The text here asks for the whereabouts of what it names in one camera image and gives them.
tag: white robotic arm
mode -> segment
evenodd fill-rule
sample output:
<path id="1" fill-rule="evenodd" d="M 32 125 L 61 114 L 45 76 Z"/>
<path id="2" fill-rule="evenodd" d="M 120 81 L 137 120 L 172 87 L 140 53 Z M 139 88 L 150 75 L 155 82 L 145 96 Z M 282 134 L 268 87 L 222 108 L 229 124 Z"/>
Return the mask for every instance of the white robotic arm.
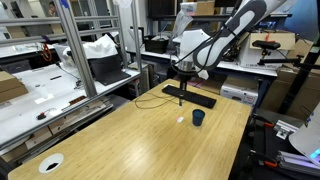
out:
<path id="1" fill-rule="evenodd" d="M 201 70 L 215 68 L 234 41 L 263 18 L 270 15 L 285 1 L 243 0 L 234 16 L 230 17 L 213 37 L 202 30 L 185 31 L 180 45 L 180 57 L 185 56 L 181 60 L 182 63 L 194 62 L 195 66 Z"/>

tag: metal shelving frame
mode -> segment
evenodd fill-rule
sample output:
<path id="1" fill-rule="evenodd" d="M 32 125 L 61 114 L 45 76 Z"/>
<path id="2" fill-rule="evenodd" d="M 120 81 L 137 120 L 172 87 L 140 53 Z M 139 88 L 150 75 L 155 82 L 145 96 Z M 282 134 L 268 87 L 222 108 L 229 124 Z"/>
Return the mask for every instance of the metal shelving frame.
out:
<path id="1" fill-rule="evenodd" d="M 87 104 L 93 102 L 94 100 L 104 96 L 105 94 L 115 90 L 116 88 L 124 85 L 123 83 L 119 84 L 117 87 L 114 87 L 108 91 L 98 94 L 94 85 L 94 81 L 92 75 L 90 73 L 90 68 L 87 62 L 87 58 L 81 46 L 81 39 L 80 36 L 87 36 L 87 35 L 95 35 L 95 34 L 102 34 L 106 32 L 113 32 L 119 31 L 119 39 L 121 44 L 122 50 L 122 57 L 124 60 L 125 68 L 127 68 L 127 59 L 126 59 L 126 51 L 124 46 L 124 37 L 123 37 L 123 30 L 121 29 L 121 18 L 119 13 L 119 7 L 116 6 L 116 15 L 115 16 L 98 16 L 97 11 L 95 9 L 95 2 L 94 0 L 89 0 L 88 3 L 90 5 L 90 9 L 92 10 L 93 16 L 85 16 L 85 17 L 74 17 L 72 9 L 70 7 L 70 0 L 54 0 L 56 4 L 56 8 L 59 14 L 59 17 L 50 17 L 50 18 L 22 18 L 22 19 L 9 19 L 9 20 L 0 20 L 0 26 L 24 26 L 24 25 L 40 25 L 40 24 L 58 24 L 61 23 L 64 34 L 51 34 L 47 35 L 50 40 L 59 40 L 67 38 L 70 49 L 73 52 L 73 58 L 76 62 L 81 80 L 83 82 L 85 92 L 87 94 L 87 99 L 77 103 L 70 108 L 68 108 L 64 113 L 57 115 L 56 117 L 46 121 L 40 126 L 37 126 L 18 137 L 11 139 L 8 142 L 0 144 L 0 150 L 7 148 L 14 143 L 18 142 L 19 140 L 27 137 L 34 132 L 38 131 L 39 129 L 48 126 L 49 124 L 53 123 L 54 121 L 76 111 L 77 109 L 86 106 Z M 135 34 L 135 42 L 138 41 L 138 26 L 137 26 L 137 16 L 136 16 L 136 2 L 133 1 L 131 4 L 132 8 L 132 19 L 133 19 L 133 29 Z M 117 21 L 118 27 L 112 27 L 107 29 L 100 29 L 99 21 L 101 20 L 113 20 Z M 86 30 L 86 31 L 78 31 L 77 29 L 77 22 L 94 22 L 94 30 Z M 26 43 L 35 43 L 35 42 L 45 42 L 42 36 L 34 36 L 34 37 L 26 37 L 26 38 L 19 38 L 19 39 L 8 39 L 8 40 L 1 40 L 0 47 L 7 47 L 13 46 L 17 44 L 26 44 Z M 138 70 L 141 73 L 141 56 L 140 56 L 140 49 L 136 48 L 137 53 L 137 63 L 138 63 Z M 4 169 L 6 172 L 12 169 L 9 164 L 4 163 L 3 159 L 0 157 L 0 169 Z"/>

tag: wooden tabletop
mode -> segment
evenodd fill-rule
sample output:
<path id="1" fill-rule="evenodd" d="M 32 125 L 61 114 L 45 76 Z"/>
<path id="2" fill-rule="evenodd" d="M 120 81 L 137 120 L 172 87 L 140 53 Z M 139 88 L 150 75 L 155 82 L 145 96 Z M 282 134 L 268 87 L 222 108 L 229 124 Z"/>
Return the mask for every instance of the wooden tabletop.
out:
<path id="1" fill-rule="evenodd" d="M 137 99 L 140 108 L 130 102 L 13 170 L 9 179 L 228 179 L 251 108 L 190 86 L 217 99 L 216 105 L 179 107 L 178 99 L 161 92 L 164 84 L 178 86 L 173 80 L 160 84 Z M 192 124 L 194 109 L 206 113 L 200 127 Z M 64 162 L 41 174 L 40 163 L 54 153 Z"/>

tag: white circular hole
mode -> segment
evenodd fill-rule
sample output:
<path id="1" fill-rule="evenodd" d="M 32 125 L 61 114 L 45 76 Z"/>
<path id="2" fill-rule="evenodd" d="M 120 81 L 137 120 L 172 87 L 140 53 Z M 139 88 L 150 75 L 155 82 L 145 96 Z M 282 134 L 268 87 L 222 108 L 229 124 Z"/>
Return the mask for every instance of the white circular hole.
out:
<path id="1" fill-rule="evenodd" d="M 63 159 L 64 159 L 64 157 L 63 157 L 63 154 L 61 154 L 61 153 L 56 153 L 56 154 L 53 154 L 53 155 L 47 157 L 40 164 L 39 172 L 40 173 L 49 173 L 49 172 L 57 169 L 61 165 Z"/>

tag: metal pole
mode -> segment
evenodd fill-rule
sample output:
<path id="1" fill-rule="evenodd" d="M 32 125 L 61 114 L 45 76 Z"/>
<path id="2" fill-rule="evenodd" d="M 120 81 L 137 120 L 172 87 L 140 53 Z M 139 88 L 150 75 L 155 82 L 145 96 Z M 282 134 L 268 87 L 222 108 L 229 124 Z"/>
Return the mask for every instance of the metal pole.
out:
<path id="1" fill-rule="evenodd" d="M 128 68 L 126 46 L 124 43 L 124 36 L 123 36 L 124 32 L 123 32 L 123 28 L 122 28 L 122 24 L 121 24 L 119 6 L 115 7 L 115 11 L 116 11 L 116 16 L 118 16 L 118 27 L 120 28 L 119 40 L 120 40 L 120 48 L 121 48 L 121 53 L 122 53 L 123 65 L 124 65 L 124 68 Z"/>
<path id="2" fill-rule="evenodd" d="M 97 6 L 94 0 L 88 0 L 89 9 L 91 12 L 91 16 L 99 16 L 97 11 Z M 99 21 L 93 21 L 94 29 L 100 29 L 100 22 Z M 97 39 L 102 37 L 102 34 L 96 34 Z"/>
<path id="3" fill-rule="evenodd" d="M 134 31 L 134 41 L 136 45 L 136 60 L 138 63 L 138 70 L 142 73 L 142 64 L 141 64 L 141 54 L 140 54 L 140 46 L 139 46 L 139 32 L 138 32 L 138 21 L 137 21 L 137 12 L 136 12 L 136 2 L 135 0 L 132 1 L 131 11 L 132 11 L 132 21 L 133 21 L 133 31 Z"/>
<path id="4" fill-rule="evenodd" d="M 84 85 L 86 94 L 89 98 L 97 95 L 97 90 L 93 82 L 90 68 L 87 62 L 87 57 L 81 45 L 81 39 L 77 30 L 77 24 L 74 15 L 71 11 L 70 1 L 54 0 L 56 8 L 63 26 L 64 32 L 67 36 L 72 56 L 77 65 L 82 83 Z"/>

